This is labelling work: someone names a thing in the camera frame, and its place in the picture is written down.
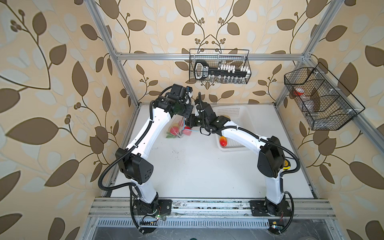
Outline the clear zip top bag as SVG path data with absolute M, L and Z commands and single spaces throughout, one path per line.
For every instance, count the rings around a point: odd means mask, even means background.
M 179 126 L 179 121 L 180 120 L 184 120 L 184 126 Z M 179 127 L 179 129 L 180 129 L 180 133 L 176 136 L 176 138 L 175 139 L 180 139 L 180 138 L 182 138 L 182 137 L 184 137 L 184 136 L 186 136 L 186 135 L 183 135 L 182 134 L 182 130 L 184 129 L 184 127 L 187 127 L 187 125 L 185 124 L 185 118 L 184 117 L 181 117 L 181 116 L 174 116 L 172 119 L 171 119 L 171 124 L 170 124 L 170 126 L 168 127 L 168 130 L 166 131 L 166 136 L 167 136 L 167 134 L 170 134 L 170 128 L 171 127 Z

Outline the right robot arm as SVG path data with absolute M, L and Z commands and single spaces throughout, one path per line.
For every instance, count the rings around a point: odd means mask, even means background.
M 202 101 L 201 93 L 195 99 L 197 115 L 186 120 L 190 128 L 200 127 L 208 135 L 232 139 L 258 155 L 257 168 L 266 180 L 266 204 L 277 206 L 284 199 L 284 175 L 293 174 L 300 170 L 299 158 L 289 149 L 281 146 L 280 140 L 257 135 L 250 130 L 240 127 L 230 118 L 217 116 L 210 104 Z

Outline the red yellow mango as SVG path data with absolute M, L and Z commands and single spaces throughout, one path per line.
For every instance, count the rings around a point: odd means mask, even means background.
M 224 147 L 226 147 L 228 145 L 228 140 L 227 140 L 226 137 L 221 136 L 219 138 L 219 143 L 220 143 L 221 147 L 224 148 Z

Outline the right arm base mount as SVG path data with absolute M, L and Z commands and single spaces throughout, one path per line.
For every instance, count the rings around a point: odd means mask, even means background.
M 274 204 L 268 199 L 249 201 L 252 216 L 254 217 L 290 217 L 292 208 L 283 198 L 279 204 Z

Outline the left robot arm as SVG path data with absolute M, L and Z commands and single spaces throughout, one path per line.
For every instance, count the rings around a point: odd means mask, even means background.
M 150 182 L 154 166 L 147 161 L 148 156 L 156 139 L 173 116 L 187 118 L 191 115 L 194 108 L 192 96 L 193 88 L 174 84 L 164 89 L 157 99 L 151 101 L 148 120 L 133 141 L 125 149 L 120 149 L 117 159 L 101 173 L 98 187 L 103 191 L 134 187 L 140 201 L 152 204 L 158 193 Z M 104 177 L 115 165 L 119 165 L 121 172 L 130 181 L 112 187 L 104 186 Z

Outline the green leafy vegetable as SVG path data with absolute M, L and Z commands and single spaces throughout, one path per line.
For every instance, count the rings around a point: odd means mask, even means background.
M 172 134 L 167 134 L 166 138 L 167 139 L 174 139 L 174 138 L 176 138 L 176 136 L 172 135 Z

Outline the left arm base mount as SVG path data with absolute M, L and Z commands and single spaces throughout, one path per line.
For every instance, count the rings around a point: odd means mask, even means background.
M 160 215 L 167 216 L 172 211 L 172 200 L 155 199 L 151 204 L 144 203 L 141 200 L 133 201 L 133 210 L 139 216 L 144 215 Z

